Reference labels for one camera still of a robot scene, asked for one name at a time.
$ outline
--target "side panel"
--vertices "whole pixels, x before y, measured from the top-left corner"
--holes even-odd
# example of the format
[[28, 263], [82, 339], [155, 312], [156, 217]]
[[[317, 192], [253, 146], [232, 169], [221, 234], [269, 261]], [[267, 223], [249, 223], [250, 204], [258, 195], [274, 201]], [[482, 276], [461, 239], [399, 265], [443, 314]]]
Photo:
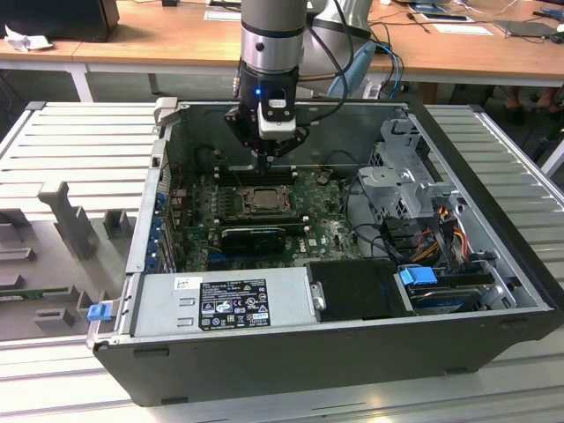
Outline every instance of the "side panel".
[[136, 404], [193, 403], [475, 372], [556, 329], [552, 314], [99, 345], [94, 355]]

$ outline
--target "laptop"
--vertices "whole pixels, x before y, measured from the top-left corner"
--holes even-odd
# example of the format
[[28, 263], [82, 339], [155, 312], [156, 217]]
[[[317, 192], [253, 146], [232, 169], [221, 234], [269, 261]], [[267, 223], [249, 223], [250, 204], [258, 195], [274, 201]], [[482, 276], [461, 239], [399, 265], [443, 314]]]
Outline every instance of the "laptop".
[[518, 20], [495, 20], [493, 22], [507, 35], [514, 37], [550, 37], [556, 33], [554, 28], [540, 22], [520, 22]]

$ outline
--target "paper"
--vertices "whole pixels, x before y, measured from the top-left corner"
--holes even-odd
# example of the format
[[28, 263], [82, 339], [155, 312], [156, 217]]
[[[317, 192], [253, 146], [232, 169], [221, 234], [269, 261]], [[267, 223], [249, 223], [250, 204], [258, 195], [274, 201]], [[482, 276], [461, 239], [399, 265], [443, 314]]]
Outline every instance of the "paper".
[[440, 33], [461, 33], [464, 35], [493, 35], [483, 26], [433, 24]]
[[6, 30], [4, 41], [16, 50], [25, 51], [27, 53], [29, 50], [53, 47], [53, 44], [50, 44], [43, 35], [32, 35], [28, 37], [27, 35], [12, 31], [8, 26], [4, 26], [4, 28]]
[[207, 11], [204, 13], [204, 20], [226, 20], [233, 22], [241, 20], [241, 14], [238, 11]]

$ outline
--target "table leg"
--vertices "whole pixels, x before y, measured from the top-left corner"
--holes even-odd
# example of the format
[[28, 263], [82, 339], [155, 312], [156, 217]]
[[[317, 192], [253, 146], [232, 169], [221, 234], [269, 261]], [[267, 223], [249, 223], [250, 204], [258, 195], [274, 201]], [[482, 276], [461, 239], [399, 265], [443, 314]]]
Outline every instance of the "table leg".
[[159, 95], [159, 81], [157, 80], [157, 75], [154, 73], [148, 73], [149, 76], [149, 86], [151, 87], [151, 94]]
[[86, 73], [88, 70], [83, 63], [70, 63], [67, 65], [67, 72], [72, 76], [72, 81], [77, 89], [78, 97], [83, 102], [93, 102], [93, 96], [88, 86], [88, 79]]

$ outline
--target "computer case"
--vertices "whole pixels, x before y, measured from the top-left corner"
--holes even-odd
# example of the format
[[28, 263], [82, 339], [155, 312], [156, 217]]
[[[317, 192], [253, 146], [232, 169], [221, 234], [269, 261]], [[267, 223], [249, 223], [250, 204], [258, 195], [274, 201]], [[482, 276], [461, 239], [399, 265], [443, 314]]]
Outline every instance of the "computer case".
[[4, 26], [25, 35], [49, 40], [103, 42], [120, 18], [115, 0], [3, 0], [0, 34]]

